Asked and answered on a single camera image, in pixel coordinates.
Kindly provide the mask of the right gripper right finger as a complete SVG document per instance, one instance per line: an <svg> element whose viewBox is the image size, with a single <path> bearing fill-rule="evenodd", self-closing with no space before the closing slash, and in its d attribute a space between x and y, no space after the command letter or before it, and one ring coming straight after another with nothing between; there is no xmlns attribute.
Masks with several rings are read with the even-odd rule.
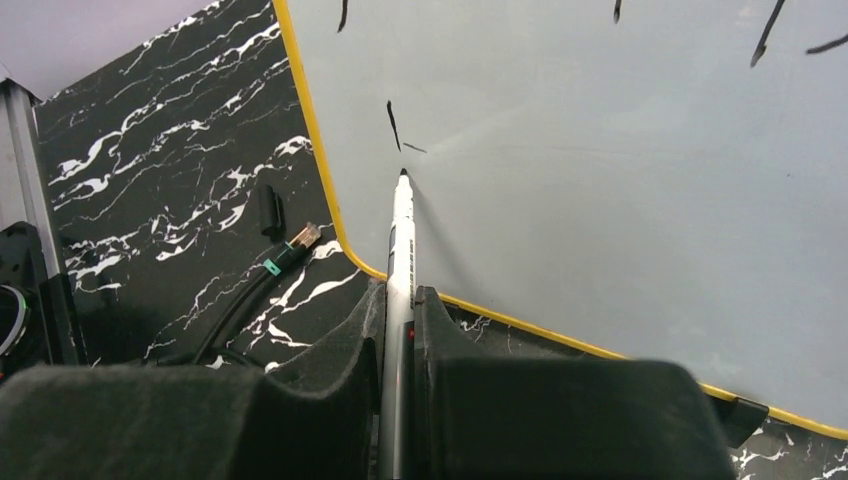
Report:
<svg viewBox="0 0 848 480"><path fill-rule="evenodd" d="M418 479L731 479L711 403L663 361L495 355L438 293L414 309Z"/></svg>

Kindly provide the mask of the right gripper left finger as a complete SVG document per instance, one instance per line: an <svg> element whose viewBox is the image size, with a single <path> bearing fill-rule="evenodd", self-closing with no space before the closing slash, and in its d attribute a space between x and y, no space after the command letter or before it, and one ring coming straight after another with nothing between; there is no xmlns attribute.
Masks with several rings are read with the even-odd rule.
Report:
<svg viewBox="0 0 848 480"><path fill-rule="evenodd" d="M1 390L5 479L364 479L385 289L282 365L36 367Z"/></svg>

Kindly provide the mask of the black white marker pen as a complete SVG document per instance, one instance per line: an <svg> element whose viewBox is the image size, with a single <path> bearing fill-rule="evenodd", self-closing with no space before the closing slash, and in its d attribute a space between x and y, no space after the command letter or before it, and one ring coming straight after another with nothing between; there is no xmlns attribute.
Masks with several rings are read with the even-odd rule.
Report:
<svg viewBox="0 0 848 480"><path fill-rule="evenodd" d="M413 189L403 168L394 191L386 281L384 361L378 477L403 479L408 470L410 364L414 337L416 227Z"/></svg>

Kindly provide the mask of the black marker cap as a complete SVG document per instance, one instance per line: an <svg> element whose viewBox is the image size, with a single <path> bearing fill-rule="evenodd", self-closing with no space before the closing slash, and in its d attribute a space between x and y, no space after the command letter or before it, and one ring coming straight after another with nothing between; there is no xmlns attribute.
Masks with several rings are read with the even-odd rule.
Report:
<svg viewBox="0 0 848 480"><path fill-rule="evenodd" d="M266 237L273 237L283 231L284 215L280 197L269 184L262 184L257 190L259 201L259 224L260 233Z"/></svg>

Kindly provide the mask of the yellow framed whiteboard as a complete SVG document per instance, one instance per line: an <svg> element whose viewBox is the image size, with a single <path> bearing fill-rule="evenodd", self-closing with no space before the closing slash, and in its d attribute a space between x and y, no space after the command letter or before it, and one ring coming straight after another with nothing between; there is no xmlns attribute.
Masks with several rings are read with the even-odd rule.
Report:
<svg viewBox="0 0 848 480"><path fill-rule="evenodd" d="M847 435L843 1L278 1L339 242Z"/></svg>

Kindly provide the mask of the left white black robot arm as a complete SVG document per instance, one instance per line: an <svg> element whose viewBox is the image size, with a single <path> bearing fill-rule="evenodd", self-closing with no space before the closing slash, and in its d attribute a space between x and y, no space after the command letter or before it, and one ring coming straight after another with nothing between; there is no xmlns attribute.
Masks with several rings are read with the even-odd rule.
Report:
<svg viewBox="0 0 848 480"><path fill-rule="evenodd" d="M1 231L1 381L38 365L88 363L69 277L50 276L36 227Z"/></svg>

